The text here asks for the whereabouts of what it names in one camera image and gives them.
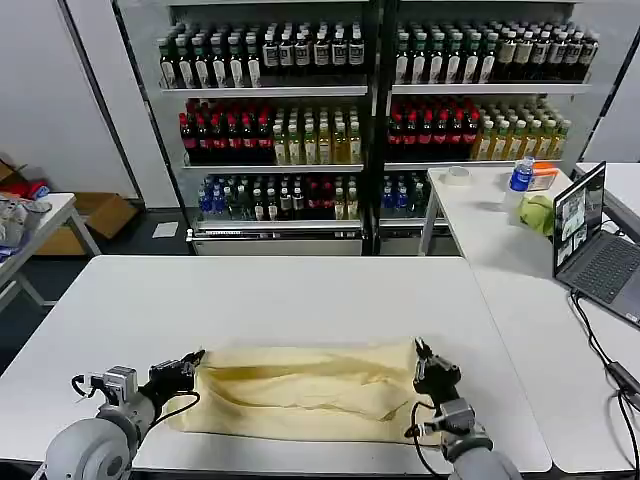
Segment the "laptop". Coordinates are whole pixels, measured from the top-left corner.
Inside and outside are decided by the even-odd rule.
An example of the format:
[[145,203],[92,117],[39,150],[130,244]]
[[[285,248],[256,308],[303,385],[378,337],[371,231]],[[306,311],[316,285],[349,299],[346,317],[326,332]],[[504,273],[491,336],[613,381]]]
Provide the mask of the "laptop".
[[553,276],[640,327],[640,247],[602,230],[606,162],[553,202]]

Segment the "white table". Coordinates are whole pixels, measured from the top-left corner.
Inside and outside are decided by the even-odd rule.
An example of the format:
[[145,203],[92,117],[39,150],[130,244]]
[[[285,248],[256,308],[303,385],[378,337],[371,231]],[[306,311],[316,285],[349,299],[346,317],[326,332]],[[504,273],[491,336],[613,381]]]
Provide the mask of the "white table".
[[[577,163],[576,170],[586,173],[597,163]],[[640,242],[640,164],[607,163],[605,206],[624,231]]]
[[51,204],[51,210],[40,216],[35,228],[29,232],[30,238],[26,245],[18,253],[0,263],[0,287],[4,286],[0,292],[0,310],[15,298],[21,288],[41,307],[55,304],[55,302],[45,301],[18,270],[65,222],[69,221],[69,226],[90,256],[101,254],[98,245],[74,207],[76,197],[72,193],[50,193],[42,200]]
[[[41,461],[61,429],[94,416],[71,377],[138,370],[203,346],[334,345],[422,335],[461,366],[459,391],[522,471],[551,460],[462,258],[93,259],[0,378],[0,459]],[[450,471],[429,450],[434,467]],[[156,427],[134,467],[295,474],[423,474],[413,446],[270,441]]]
[[[440,180],[446,169],[431,169],[432,200],[474,271],[554,463],[567,473],[630,470],[628,432],[617,402],[608,400],[613,389],[567,289],[552,279],[551,243],[509,224],[500,210],[511,169],[470,168],[469,187],[447,186]],[[569,184],[561,174],[547,195]],[[605,350],[640,375],[640,332],[583,304]]]

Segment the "beige towel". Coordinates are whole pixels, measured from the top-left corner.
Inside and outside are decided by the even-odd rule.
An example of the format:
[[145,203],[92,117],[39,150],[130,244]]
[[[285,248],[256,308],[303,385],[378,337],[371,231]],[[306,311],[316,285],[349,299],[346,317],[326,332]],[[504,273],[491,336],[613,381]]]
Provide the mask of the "beige towel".
[[[366,348],[227,348],[196,370],[201,400],[170,425],[205,432],[300,441],[411,443],[413,342]],[[174,411],[193,400],[177,397]],[[418,410],[418,421],[433,411]],[[436,445],[439,435],[421,438]]]

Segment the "laptop screen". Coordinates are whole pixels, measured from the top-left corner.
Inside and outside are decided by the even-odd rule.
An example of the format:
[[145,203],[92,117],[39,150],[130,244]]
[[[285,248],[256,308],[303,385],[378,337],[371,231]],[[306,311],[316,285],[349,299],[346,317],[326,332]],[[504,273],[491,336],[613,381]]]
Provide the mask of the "laptop screen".
[[606,163],[600,163],[553,202],[554,276],[600,231],[605,169]]

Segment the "green object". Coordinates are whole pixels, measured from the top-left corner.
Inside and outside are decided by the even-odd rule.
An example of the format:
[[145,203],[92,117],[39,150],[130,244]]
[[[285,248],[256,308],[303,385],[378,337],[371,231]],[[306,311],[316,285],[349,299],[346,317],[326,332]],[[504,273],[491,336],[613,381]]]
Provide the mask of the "green object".
[[520,220],[545,237],[553,234],[553,202],[544,195],[525,198],[518,207]]

